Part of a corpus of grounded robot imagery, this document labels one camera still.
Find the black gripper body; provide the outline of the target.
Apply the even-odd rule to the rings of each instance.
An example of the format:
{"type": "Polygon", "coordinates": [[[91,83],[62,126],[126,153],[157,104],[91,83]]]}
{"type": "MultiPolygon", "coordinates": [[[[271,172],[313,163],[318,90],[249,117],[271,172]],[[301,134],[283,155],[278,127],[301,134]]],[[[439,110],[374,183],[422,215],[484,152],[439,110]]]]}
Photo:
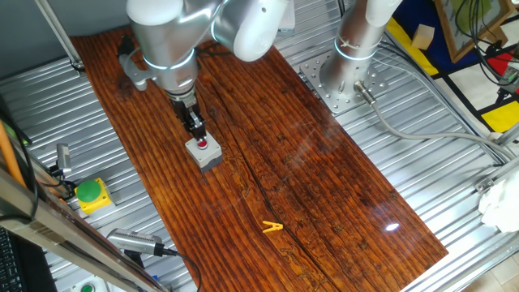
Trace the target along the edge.
{"type": "Polygon", "coordinates": [[[176,116],[186,124],[196,124],[199,121],[199,105],[194,92],[170,94],[170,102],[176,116]]]}

